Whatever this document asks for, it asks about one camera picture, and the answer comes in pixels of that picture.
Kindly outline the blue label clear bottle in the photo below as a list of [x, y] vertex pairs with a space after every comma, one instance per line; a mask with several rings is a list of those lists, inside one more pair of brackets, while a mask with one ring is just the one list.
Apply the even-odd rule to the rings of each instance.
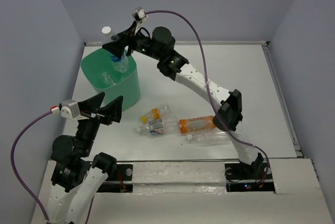
[[114, 69], [120, 73], [126, 73], [129, 69], [129, 61], [125, 53], [125, 46], [121, 44], [120, 36], [109, 26], [103, 27], [101, 31], [107, 38], [102, 48], [109, 53]]

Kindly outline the clear plastic bottle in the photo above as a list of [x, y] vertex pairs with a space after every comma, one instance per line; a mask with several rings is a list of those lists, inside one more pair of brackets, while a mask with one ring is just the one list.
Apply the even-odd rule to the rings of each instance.
[[102, 79], [106, 86], [115, 86], [118, 83], [118, 78], [115, 77], [113, 72], [103, 72]]

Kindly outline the yellow cap small bottle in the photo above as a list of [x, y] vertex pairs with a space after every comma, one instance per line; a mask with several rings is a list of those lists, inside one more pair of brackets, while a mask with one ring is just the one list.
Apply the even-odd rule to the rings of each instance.
[[163, 117], [166, 117], [171, 113], [170, 107], [167, 103], [161, 104], [150, 111], [148, 111], [146, 114], [142, 115], [140, 117], [140, 121], [145, 123], [149, 120], [154, 120], [154, 119], [160, 119]]

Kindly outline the white label clear bottle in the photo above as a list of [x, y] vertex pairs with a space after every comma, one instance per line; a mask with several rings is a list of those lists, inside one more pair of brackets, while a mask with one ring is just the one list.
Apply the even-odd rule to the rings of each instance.
[[136, 128], [136, 132], [142, 136], [160, 136], [180, 133], [179, 120], [174, 116], [147, 120]]

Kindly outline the orange label bottle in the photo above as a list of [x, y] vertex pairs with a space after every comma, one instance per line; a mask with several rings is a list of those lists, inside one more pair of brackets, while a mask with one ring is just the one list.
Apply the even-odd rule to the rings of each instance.
[[204, 116], [189, 119], [180, 119], [181, 133], [192, 133], [195, 131], [212, 130], [216, 126], [213, 123], [213, 116]]

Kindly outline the large clear bottle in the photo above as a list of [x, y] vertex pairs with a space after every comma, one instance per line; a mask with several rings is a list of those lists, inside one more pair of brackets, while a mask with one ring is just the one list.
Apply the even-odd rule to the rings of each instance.
[[186, 143], [199, 147], [211, 147], [229, 144], [230, 139], [223, 131], [196, 132], [186, 136]]

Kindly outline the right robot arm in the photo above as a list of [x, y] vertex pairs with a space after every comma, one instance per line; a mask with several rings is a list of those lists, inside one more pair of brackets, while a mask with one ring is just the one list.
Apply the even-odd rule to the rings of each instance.
[[118, 59], [135, 51], [157, 60], [157, 68], [164, 76], [188, 87], [211, 104], [215, 113], [214, 125], [229, 136], [238, 154], [240, 164], [237, 173], [244, 178], [260, 174], [261, 166], [267, 160], [266, 155], [235, 132], [243, 119], [241, 92], [222, 88], [195, 69], [188, 59], [174, 49], [175, 38], [167, 28], [156, 27], [150, 36], [144, 35], [142, 30], [136, 22], [120, 33], [105, 26], [102, 33], [109, 42], [103, 44], [102, 48]]

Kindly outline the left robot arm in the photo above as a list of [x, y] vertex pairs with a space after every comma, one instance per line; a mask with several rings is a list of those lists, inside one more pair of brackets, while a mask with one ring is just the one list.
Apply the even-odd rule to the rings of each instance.
[[81, 102], [66, 100], [51, 108], [53, 114], [76, 120], [73, 136], [60, 135], [52, 144], [51, 160], [55, 162], [47, 206], [48, 223], [78, 223], [99, 187], [115, 176], [117, 160], [106, 153], [90, 155], [100, 125], [120, 122], [123, 96], [102, 106], [101, 92]]

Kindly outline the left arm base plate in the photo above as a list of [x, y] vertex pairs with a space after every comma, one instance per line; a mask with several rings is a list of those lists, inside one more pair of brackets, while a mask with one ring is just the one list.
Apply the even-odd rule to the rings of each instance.
[[133, 164], [118, 163], [115, 173], [98, 189], [98, 193], [132, 193]]

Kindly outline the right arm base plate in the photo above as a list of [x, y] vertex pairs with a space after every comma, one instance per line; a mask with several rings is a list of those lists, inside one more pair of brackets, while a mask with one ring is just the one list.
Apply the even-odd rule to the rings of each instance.
[[271, 167], [264, 162], [256, 174], [240, 171], [240, 163], [225, 164], [226, 191], [229, 193], [275, 192]]

